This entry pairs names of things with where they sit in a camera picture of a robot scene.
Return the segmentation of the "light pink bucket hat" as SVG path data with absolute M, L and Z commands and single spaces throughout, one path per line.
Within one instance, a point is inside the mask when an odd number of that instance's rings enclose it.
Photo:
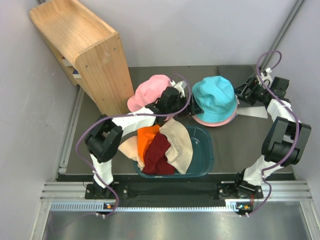
M 203 125 L 203 126 L 206 126 L 206 127 L 221 127 L 223 125 L 226 125 L 228 123 L 230 123 L 235 117 L 236 117 L 236 113 L 237 113 L 237 110 L 235 109 L 233 111 L 233 113 L 228 117 L 226 118 L 225 120 L 223 121 L 217 121 L 217 122 L 208 122 L 208 121 L 203 121 L 201 120 L 197 115 L 193 115 L 192 118 L 199 124 Z

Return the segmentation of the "turquoise bucket hat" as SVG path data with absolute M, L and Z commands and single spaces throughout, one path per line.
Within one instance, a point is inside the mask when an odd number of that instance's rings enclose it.
M 203 110 L 197 117 L 205 122 L 227 119 L 238 106 L 234 87 L 222 76 L 208 76 L 192 87 L 195 101 Z

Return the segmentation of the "beige bucket hat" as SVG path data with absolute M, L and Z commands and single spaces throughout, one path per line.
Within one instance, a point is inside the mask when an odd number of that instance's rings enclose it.
M 167 138 L 170 147 L 165 152 L 167 162 L 180 174 L 186 174 L 193 158 L 193 146 L 186 127 L 171 118 L 159 132 Z

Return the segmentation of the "dark red bucket hat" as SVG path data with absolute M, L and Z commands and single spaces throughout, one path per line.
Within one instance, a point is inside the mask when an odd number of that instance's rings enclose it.
M 158 132 L 145 151 L 142 172 L 146 175 L 173 175 L 176 169 L 168 163 L 166 157 L 170 147 L 167 138 Z

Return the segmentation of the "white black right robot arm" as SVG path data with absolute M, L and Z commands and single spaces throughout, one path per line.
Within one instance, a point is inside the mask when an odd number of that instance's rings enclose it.
M 296 165 L 302 157 L 312 128 L 296 122 L 291 104 L 285 98 L 288 86 L 289 80 L 285 78 L 267 76 L 259 81 L 251 76 L 235 89 L 241 101 L 252 106 L 256 102 L 262 103 L 273 121 L 262 144 L 261 156 L 236 176 L 233 192 L 239 198 L 256 194 L 273 172 Z

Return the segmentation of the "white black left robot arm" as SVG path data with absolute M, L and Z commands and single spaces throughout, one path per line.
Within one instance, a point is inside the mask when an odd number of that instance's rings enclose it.
M 204 79 L 190 96 L 182 82 L 139 87 L 128 100 L 128 114 L 101 115 L 82 137 L 92 159 L 97 194 L 105 199 L 113 194 L 112 158 L 118 151 L 136 161 L 146 175 L 186 175 L 195 151 L 187 129 L 175 117 L 190 116 L 206 127 L 220 127 L 233 120 L 238 103 L 227 81 Z

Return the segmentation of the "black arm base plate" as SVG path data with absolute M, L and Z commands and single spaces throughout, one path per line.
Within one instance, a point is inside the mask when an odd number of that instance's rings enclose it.
M 233 182 L 185 181 L 185 182 L 115 182 L 110 185 L 119 199 L 137 200 L 139 197 L 208 197 L 210 199 L 261 199 L 262 189 L 240 191 Z

